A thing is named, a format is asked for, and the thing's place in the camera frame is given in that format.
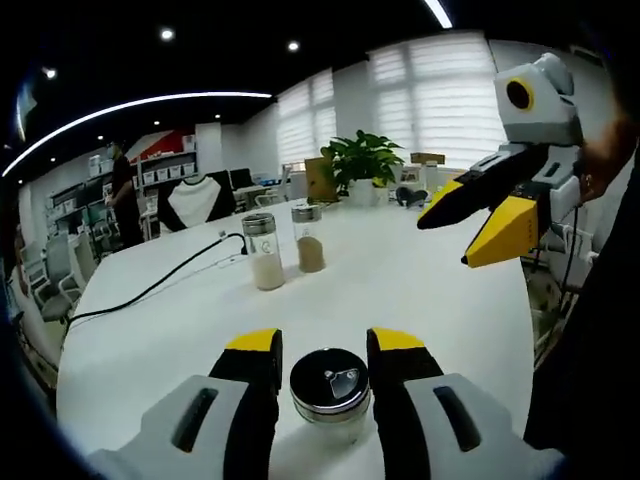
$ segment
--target potted plant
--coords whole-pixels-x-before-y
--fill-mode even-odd
[[[391,167],[404,162],[394,149],[402,148],[387,137],[356,132],[356,139],[335,137],[322,147],[322,156],[331,160],[333,174],[339,192],[349,197],[354,205],[372,206],[377,203],[374,179],[377,186],[385,187],[395,178]]]

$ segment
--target computer monitor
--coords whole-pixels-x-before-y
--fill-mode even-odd
[[[231,170],[230,174],[231,184],[233,185],[234,190],[244,187],[250,187],[253,185],[253,180],[251,179],[251,170],[249,170],[248,168]]]

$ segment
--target brown powder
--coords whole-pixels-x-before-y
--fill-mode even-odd
[[[298,260],[300,270],[305,273],[319,272],[324,268],[322,243],[313,237],[302,237],[298,240]]]

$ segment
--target metal lid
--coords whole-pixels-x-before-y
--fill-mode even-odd
[[[357,355],[341,348],[325,348],[302,357],[290,377],[294,401],[322,415],[356,408],[368,398],[367,366]]]
[[[322,218],[322,210],[318,205],[296,205],[291,207],[291,218],[294,223],[317,222]]]
[[[276,231],[276,221],[270,213],[254,213],[242,219],[245,235],[263,235]]]

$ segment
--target window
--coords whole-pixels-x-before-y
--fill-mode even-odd
[[[482,34],[452,33],[371,54],[380,133],[411,152],[442,153],[467,169],[506,141]]]
[[[304,170],[304,160],[336,136],[331,70],[319,73],[278,97],[278,157],[281,164]]]

